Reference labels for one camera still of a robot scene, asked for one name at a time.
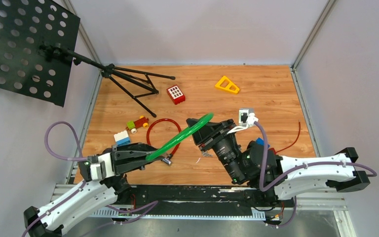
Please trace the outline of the green cable lock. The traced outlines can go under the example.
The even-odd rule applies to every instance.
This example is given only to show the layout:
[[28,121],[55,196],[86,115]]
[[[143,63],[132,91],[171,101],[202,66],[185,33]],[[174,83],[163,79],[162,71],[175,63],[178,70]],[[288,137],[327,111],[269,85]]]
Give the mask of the green cable lock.
[[146,160],[153,161],[165,152],[167,152],[170,148],[181,143],[184,139],[186,139],[190,135],[200,130],[203,126],[205,126],[213,118],[213,116],[213,113],[205,114],[194,125],[189,125],[187,128],[179,132],[175,137],[173,137],[171,140],[165,143],[162,147],[147,155]]

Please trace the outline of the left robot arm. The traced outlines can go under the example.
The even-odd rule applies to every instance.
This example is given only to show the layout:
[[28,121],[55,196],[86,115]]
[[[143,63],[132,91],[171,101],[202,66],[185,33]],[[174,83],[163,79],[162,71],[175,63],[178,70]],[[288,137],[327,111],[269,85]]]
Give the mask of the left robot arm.
[[145,143],[105,149],[78,163],[83,181],[49,204],[24,211],[23,236],[61,237],[80,221],[107,205],[128,203],[131,185],[127,173],[165,156]]

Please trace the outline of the silver keys of red lock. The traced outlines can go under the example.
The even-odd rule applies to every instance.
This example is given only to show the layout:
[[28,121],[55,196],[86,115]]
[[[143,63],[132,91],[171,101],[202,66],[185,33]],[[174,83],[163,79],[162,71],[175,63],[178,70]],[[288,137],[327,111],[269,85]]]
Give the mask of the silver keys of red lock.
[[210,153],[208,153],[207,151],[202,151],[202,152],[201,152],[201,155],[202,155],[203,157],[213,157],[213,155],[210,154]]

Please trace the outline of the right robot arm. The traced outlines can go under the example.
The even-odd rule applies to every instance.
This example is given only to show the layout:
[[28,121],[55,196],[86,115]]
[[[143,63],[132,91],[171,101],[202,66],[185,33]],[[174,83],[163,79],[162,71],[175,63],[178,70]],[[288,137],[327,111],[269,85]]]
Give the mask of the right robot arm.
[[[235,134],[250,126],[261,131],[263,143],[251,141],[242,151]],[[268,206],[325,188],[339,193],[361,191],[369,186],[370,177],[376,176],[374,170],[356,162],[358,155],[353,147],[329,157],[279,156],[268,148],[265,130],[254,115],[244,126],[237,126],[232,119],[208,122],[192,137],[201,151],[214,151],[232,184],[259,190]]]

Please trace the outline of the red cable lock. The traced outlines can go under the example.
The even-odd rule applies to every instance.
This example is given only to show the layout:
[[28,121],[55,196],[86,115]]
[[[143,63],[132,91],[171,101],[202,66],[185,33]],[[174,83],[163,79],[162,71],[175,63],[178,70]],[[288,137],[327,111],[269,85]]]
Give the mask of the red cable lock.
[[[172,124],[174,124],[174,125],[176,126],[176,128],[177,128],[177,130],[178,130],[179,133],[182,131],[180,125],[179,125],[176,121],[174,121],[173,119],[170,119],[170,118],[161,118],[161,119],[158,119],[158,120],[154,121],[154,122],[148,127],[148,130],[147,130],[147,132],[146,132],[146,141],[147,141],[147,144],[149,144],[149,145],[151,144],[151,142],[150,142],[150,132],[152,131],[153,127],[154,127],[155,125],[161,123],[161,122],[170,122],[170,123],[172,123]],[[166,165],[168,165],[168,166],[171,166],[171,165],[172,165],[172,161],[171,161],[171,159],[172,159],[172,157],[174,156],[174,154],[176,153],[176,151],[178,150],[179,146],[180,146],[180,143],[178,143],[178,144],[173,148],[173,150],[172,150],[171,153],[169,153],[166,157],[164,157],[164,158],[162,159],[162,161],[163,161]]]

